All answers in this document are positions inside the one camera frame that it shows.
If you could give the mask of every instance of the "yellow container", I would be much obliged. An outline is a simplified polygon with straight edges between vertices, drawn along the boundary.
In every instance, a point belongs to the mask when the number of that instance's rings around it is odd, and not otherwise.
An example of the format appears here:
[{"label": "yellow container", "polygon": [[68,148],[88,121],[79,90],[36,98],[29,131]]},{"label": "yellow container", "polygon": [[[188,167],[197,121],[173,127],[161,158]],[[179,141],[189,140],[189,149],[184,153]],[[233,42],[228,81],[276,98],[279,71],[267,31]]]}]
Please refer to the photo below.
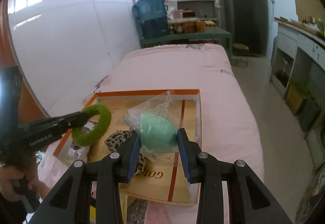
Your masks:
[{"label": "yellow container", "polygon": [[305,100],[306,97],[301,94],[293,85],[289,86],[289,91],[285,103],[294,115],[298,115],[301,112]]},{"label": "yellow container", "polygon": [[205,32],[205,21],[197,21],[196,28],[198,32]]}]

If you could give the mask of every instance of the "plush ring toy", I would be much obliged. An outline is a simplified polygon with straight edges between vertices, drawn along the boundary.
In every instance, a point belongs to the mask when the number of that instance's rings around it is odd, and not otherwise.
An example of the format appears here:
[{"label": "plush ring toy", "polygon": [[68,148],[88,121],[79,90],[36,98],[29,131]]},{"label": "plush ring toy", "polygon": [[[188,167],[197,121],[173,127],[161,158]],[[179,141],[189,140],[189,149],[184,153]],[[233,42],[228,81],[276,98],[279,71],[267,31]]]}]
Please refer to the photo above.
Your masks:
[{"label": "plush ring toy", "polygon": [[83,126],[72,129],[72,139],[74,143],[80,147],[90,146],[95,144],[107,131],[111,120],[111,111],[102,104],[90,105],[82,110],[88,114],[89,119],[99,115],[98,124],[92,131],[82,133]]}]

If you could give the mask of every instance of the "jar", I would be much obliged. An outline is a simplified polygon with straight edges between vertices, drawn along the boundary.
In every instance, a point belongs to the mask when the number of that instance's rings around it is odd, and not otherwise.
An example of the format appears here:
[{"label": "jar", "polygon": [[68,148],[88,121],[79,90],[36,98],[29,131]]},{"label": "jar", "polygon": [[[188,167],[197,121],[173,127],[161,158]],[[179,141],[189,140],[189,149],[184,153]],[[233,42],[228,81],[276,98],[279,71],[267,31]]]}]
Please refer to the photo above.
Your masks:
[{"label": "jar", "polygon": [[183,30],[184,33],[189,34],[189,33],[196,33],[196,23],[195,22],[184,22],[183,23]]},{"label": "jar", "polygon": [[174,34],[182,34],[184,32],[183,23],[173,23],[172,26]]},{"label": "jar", "polygon": [[205,21],[196,22],[197,32],[205,32]]}]

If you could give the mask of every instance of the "mint green object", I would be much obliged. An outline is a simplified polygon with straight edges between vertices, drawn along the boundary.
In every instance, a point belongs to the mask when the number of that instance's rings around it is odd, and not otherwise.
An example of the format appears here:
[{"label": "mint green object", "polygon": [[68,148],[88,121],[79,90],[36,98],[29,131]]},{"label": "mint green object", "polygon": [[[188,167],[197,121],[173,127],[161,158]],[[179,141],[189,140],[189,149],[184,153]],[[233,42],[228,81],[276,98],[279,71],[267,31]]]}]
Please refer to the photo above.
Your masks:
[{"label": "mint green object", "polygon": [[175,152],[177,146],[177,129],[163,117],[141,113],[140,138],[141,147],[150,154]]}]

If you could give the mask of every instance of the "white tile wall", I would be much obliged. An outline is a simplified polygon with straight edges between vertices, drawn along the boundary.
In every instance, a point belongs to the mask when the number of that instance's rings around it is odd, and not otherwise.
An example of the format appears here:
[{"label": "white tile wall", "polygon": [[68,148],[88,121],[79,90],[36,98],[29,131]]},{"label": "white tile wall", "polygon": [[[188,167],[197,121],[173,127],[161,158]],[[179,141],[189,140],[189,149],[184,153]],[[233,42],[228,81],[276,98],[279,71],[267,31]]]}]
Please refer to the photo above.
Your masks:
[{"label": "white tile wall", "polygon": [[133,4],[133,0],[9,0],[17,59],[51,116],[80,110],[97,82],[126,53],[140,48]]},{"label": "white tile wall", "polygon": [[298,15],[295,0],[275,0],[274,14],[271,0],[264,0],[264,2],[269,16],[269,37],[266,56],[270,58],[272,56],[273,41],[277,36],[277,23],[274,21],[274,17],[298,20]]}]

